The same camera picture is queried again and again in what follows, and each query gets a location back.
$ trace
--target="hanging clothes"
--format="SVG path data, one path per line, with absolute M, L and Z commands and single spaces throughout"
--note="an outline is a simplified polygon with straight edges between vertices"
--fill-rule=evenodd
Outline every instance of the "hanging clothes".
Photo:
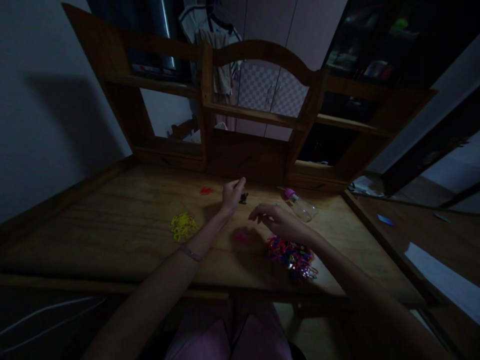
M 214 49 L 221 49 L 228 45 L 229 37 L 225 33 L 200 29 L 198 36 Z M 229 64 L 213 68 L 213 93 L 213 100 L 216 103 L 235 105 L 235 87 L 232 68 Z M 220 123 L 225 123 L 228 130 L 234 131 L 237 119 L 232 116 L 215 114 L 215 124 Z
M 209 17 L 207 7 L 205 5 L 189 5 L 186 6 L 178 17 L 180 26 L 190 44 L 195 44 L 196 34 L 203 29 L 212 33 L 222 33 L 228 35 L 228 44 L 235 44 L 242 41 L 242 37 L 237 32 L 237 29 L 232 26 L 227 29 L 222 24 L 218 23 L 216 17 Z M 235 61 L 230 64 L 231 75 L 235 77 L 236 73 L 240 71 L 242 61 Z
M 180 14 L 178 20 L 186 38 L 192 44 L 206 41 L 214 49 L 221 49 L 242 41 L 237 30 L 218 23 L 215 16 L 209 16 L 205 5 L 190 5 Z M 236 105 L 236 89 L 233 78 L 240 70 L 242 61 L 235 61 L 213 70 L 213 99 L 217 103 Z M 231 116 L 215 115 L 215 124 L 225 123 L 229 131 L 235 131 L 237 119 Z

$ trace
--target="glass cabinet door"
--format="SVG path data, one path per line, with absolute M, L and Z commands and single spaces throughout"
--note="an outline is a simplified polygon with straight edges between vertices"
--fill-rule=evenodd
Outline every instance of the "glass cabinet door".
M 435 9 L 435 4 L 430 1 L 405 0 L 388 32 L 370 56 L 368 65 L 360 70 L 360 78 L 380 83 L 395 82 L 400 76 L 403 59 L 428 25 Z
M 337 30 L 326 67 L 337 76 L 348 76 L 379 20 L 388 0 L 351 0 Z

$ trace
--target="plastic bottle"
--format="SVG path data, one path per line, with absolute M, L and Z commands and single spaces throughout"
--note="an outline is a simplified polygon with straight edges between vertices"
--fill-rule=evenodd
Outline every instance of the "plastic bottle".
M 291 188 L 286 188 L 284 190 L 285 196 L 292 204 L 291 209 L 303 222 L 308 223 L 309 221 L 312 221 L 315 215 L 319 213 L 315 206 L 300 198 Z

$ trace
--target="pink rubber band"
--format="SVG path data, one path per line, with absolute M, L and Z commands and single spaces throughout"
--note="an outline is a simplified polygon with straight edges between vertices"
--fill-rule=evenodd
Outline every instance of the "pink rubber band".
M 192 250 L 190 250 L 184 243 L 180 246 L 180 250 L 182 250 L 185 254 L 187 254 L 189 257 L 191 257 L 193 260 L 196 262 L 201 263 L 204 257 L 201 257 L 194 253 Z

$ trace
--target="pink checkered door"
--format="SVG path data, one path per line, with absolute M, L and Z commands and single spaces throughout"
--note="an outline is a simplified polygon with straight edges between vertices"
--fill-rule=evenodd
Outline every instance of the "pink checkered door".
M 282 68 L 271 112 L 296 118 L 300 113 L 308 91 L 309 88 L 307 86 L 303 86 L 295 76 Z
M 303 86 L 295 76 L 282 68 L 270 112 L 296 118 L 300 113 L 308 90 L 307 86 Z M 265 137 L 288 141 L 291 133 L 292 129 L 290 128 L 267 125 Z
M 278 76 L 278 70 L 244 62 L 241 66 L 238 106 L 269 112 Z M 240 118 L 236 120 L 238 133 L 263 137 L 266 127 L 266 124 L 260 122 Z

